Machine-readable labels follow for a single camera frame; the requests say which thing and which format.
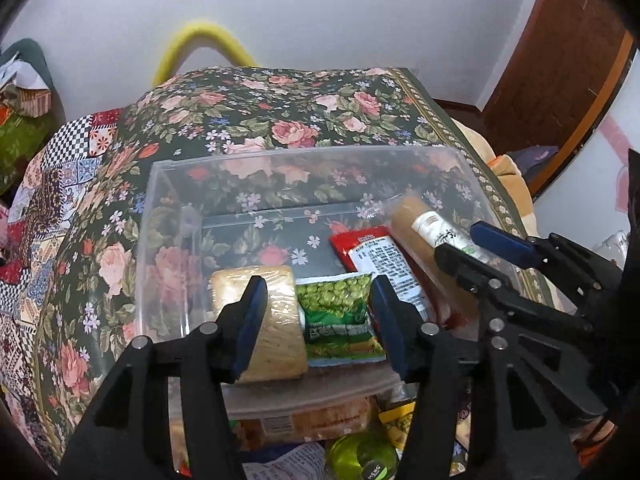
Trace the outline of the green pea snack bag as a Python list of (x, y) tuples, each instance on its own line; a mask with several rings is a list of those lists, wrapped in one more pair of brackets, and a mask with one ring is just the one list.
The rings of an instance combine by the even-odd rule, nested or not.
[(301, 278), (295, 284), (311, 367), (370, 364), (386, 360), (369, 309), (370, 273)]

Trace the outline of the round biscuit roll pack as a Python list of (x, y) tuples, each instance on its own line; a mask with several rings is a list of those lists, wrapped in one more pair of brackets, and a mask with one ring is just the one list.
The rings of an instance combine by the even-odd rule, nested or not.
[(419, 266), (431, 282), (436, 298), (437, 318), (451, 327), (471, 327), (478, 320), (475, 297), (460, 288), (454, 278), (440, 270), (435, 249), (449, 244), (482, 263), (490, 263), (464, 231), (427, 206), (419, 196), (402, 194), (387, 204), (388, 228), (393, 238)]

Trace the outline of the red white snack packet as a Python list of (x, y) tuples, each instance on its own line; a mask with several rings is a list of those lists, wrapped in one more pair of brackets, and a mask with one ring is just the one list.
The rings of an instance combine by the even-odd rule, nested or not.
[(453, 330), (461, 318), (434, 278), (419, 266), (386, 226), (332, 230), (329, 242), (346, 270), (385, 275), (398, 298), (413, 304), (425, 321)]

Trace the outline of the yellow noodle snack bag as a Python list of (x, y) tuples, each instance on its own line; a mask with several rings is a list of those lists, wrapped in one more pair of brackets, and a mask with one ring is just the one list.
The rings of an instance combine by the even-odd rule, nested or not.
[(398, 451), (405, 449), (415, 407), (416, 402), (412, 401), (378, 413), (386, 436)]

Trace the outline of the white blue snack bag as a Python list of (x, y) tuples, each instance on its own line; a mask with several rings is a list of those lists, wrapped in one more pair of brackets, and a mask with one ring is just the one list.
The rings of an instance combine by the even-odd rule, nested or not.
[(326, 451), (318, 442), (284, 444), (241, 454), (247, 479), (323, 479)]

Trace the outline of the square cracker pack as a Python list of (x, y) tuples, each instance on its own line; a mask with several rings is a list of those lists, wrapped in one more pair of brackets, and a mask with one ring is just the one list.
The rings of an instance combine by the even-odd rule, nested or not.
[(253, 275), (261, 276), (267, 283), (268, 306), (250, 364), (239, 382), (299, 378), (308, 370), (308, 364), (294, 274), (289, 266), (244, 266), (214, 272), (210, 278), (214, 315), (241, 299)]

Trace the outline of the beige yellow blanket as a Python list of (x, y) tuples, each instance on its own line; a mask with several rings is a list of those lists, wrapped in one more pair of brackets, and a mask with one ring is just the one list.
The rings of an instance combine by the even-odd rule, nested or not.
[(495, 174), (501, 182), (506, 192), (509, 193), (514, 205), (521, 216), (524, 223), (524, 229), (527, 235), (538, 235), (537, 219), (534, 211), (534, 203), (530, 195), (528, 185), (523, 178), (521, 171), (516, 163), (509, 155), (496, 155), (487, 140), (477, 131), (458, 122), (457, 119), (452, 120), (454, 124), (461, 130), (480, 158)]

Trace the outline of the orange cracker pack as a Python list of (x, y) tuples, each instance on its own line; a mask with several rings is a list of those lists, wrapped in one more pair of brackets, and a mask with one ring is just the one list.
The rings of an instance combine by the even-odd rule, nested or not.
[(378, 414), (375, 398), (352, 399), (299, 413), (235, 420), (232, 431), (243, 451), (268, 445), (334, 440), (366, 431)]

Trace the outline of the clear plastic storage box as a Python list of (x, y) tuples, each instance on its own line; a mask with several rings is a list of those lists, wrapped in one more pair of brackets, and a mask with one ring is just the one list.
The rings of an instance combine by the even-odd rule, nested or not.
[(296, 148), (161, 160), (151, 167), (136, 271), (136, 331), (186, 336), (215, 318), (218, 270), (284, 264), (296, 278), (343, 270), (332, 230), (367, 228), (417, 192), (461, 229), (484, 220), (525, 236), (491, 170), (446, 146)]

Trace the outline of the green jelly cup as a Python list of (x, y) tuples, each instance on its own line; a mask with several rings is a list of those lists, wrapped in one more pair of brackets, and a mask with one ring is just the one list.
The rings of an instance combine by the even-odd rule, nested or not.
[(399, 464), (395, 448), (376, 430), (348, 434), (337, 439), (326, 453), (334, 479), (391, 479)]

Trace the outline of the floral green bedspread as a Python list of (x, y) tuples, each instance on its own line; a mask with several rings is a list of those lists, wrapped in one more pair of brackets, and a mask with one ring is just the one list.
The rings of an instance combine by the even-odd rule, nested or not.
[(184, 332), (217, 271), (334, 274), (330, 237), (374, 226), (408, 192), (461, 229), (537, 231), (518, 168), (405, 68), (175, 76), (122, 111), (84, 189), (37, 332), (55, 456), (136, 331)]

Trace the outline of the brown wooden door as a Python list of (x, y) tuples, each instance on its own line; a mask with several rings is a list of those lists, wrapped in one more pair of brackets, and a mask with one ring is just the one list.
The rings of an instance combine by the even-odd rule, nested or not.
[(628, 70), (634, 40), (608, 0), (536, 0), (483, 110), (498, 153), (557, 151), (529, 182), (540, 194), (578, 154)]

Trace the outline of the patchwork checkered quilt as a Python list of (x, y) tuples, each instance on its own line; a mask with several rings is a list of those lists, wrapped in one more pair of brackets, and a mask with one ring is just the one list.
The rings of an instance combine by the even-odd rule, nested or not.
[(1, 400), (40, 460), (56, 458), (37, 414), (32, 352), (55, 257), (110, 147), (120, 113), (104, 110), (66, 122), (28, 163), (12, 206), (1, 211)]

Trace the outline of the yellow curved foam tube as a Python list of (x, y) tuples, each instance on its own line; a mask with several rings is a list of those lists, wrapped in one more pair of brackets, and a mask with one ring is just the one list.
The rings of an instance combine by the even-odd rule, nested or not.
[(153, 76), (152, 86), (168, 81), (198, 49), (215, 51), (232, 66), (257, 66), (255, 59), (227, 29), (208, 21), (194, 20), (187, 22), (169, 40)]

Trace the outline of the pile of clothes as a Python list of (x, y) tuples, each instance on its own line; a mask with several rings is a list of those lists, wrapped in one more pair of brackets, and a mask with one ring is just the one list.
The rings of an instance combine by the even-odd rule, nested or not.
[(17, 40), (1, 52), (1, 194), (17, 186), (52, 134), (55, 97), (49, 66), (35, 40)]

